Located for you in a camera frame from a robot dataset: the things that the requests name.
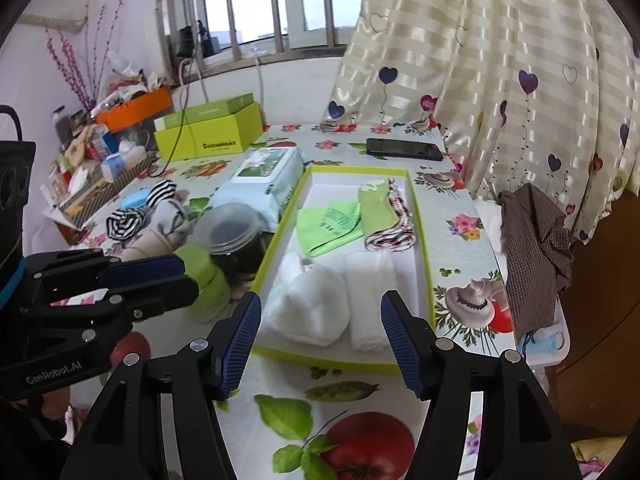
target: curtain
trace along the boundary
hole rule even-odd
[[[639,58],[606,0],[363,0],[322,127],[433,113],[472,195],[531,182],[586,241],[638,194]]]

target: pea pod print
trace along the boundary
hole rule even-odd
[[[363,383],[362,381],[342,381],[340,383],[315,386],[305,392],[309,400],[320,402],[351,402],[366,399],[378,390],[377,384]]]

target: table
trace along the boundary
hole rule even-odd
[[[410,172],[420,207],[423,229],[427,240],[432,285],[436,304],[436,334],[447,335],[468,351],[498,355],[514,348],[513,332],[496,326],[480,329],[462,326],[446,307],[444,297],[454,286],[464,287],[471,279],[483,280],[491,286],[502,283],[494,253],[487,239],[471,196],[457,178],[455,162],[445,157],[442,162],[410,159],[384,159],[366,155],[367,137],[386,136],[398,139],[434,142],[445,151],[437,128],[417,132],[411,126],[397,124],[393,128],[361,128],[341,126],[338,132],[324,132],[317,125],[285,124],[268,126],[264,135],[252,149],[265,146],[293,146],[302,150],[306,163],[332,166],[389,166],[405,168]],[[207,206],[209,196],[228,179],[246,154],[201,158],[172,162],[161,176],[149,178],[142,174],[121,193],[129,194],[142,187],[150,187],[161,178],[177,183],[178,194],[196,210]],[[78,248],[102,248],[106,254],[117,256],[123,250],[121,242],[106,236],[104,219],[118,207],[119,197],[113,199],[94,217],[92,225]],[[174,353],[197,337],[206,336],[210,325],[192,321],[181,310],[146,320],[135,327],[148,339],[152,356]],[[325,386],[324,390],[311,388]],[[331,397],[339,390],[343,397]],[[97,379],[74,387],[74,398],[87,399],[97,395]],[[327,402],[329,398],[351,399]],[[259,405],[263,406],[260,414]],[[402,462],[407,454],[407,431],[417,443],[428,404],[415,399],[399,376],[346,370],[323,370],[301,365],[276,362],[251,356],[248,360],[240,388],[227,402],[218,404],[217,412],[226,446],[239,479],[302,480],[303,471],[296,468],[289,473],[273,472],[272,459],[277,450],[285,446],[310,445],[308,440],[316,434],[332,434],[332,428],[358,425],[364,419],[373,420],[378,428],[377,446],[380,454],[391,463]],[[171,427],[170,399],[163,401],[164,436],[168,442],[167,463],[179,470],[177,449]],[[371,412],[384,415],[371,415]],[[471,478],[475,467],[479,430],[481,428],[482,394],[473,394],[469,413],[469,431],[461,475]],[[353,452],[358,451],[357,438]],[[289,447],[278,452],[276,460],[283,468],[286,460],[296,462],[297,450]],[[314,463],[321,480],[330,479],[330,471]]]

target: white folded towel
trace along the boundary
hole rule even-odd
[[[389,345],[380,319],[380,300],[397,290],[390,251],[351,253],[344,262],[351,307],[351,347],[379,352]]]
[[[280,283],[269,294],[263,320],[292,341],[330,345],[349,324],[346,282],[320,264],[305,266],[298,274],[299,264],[295,257],[285,257],[276,280]]]

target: light green cloth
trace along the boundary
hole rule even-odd
[[[358,190],[362,232],[367,237],[398,223],[398,215],[389,203],[389,181],[367,182]]]
[[[329,207],[301,209],[296,234],[302,252],[311,257],[353,242],[362,236],[360,204],[335,200]]]

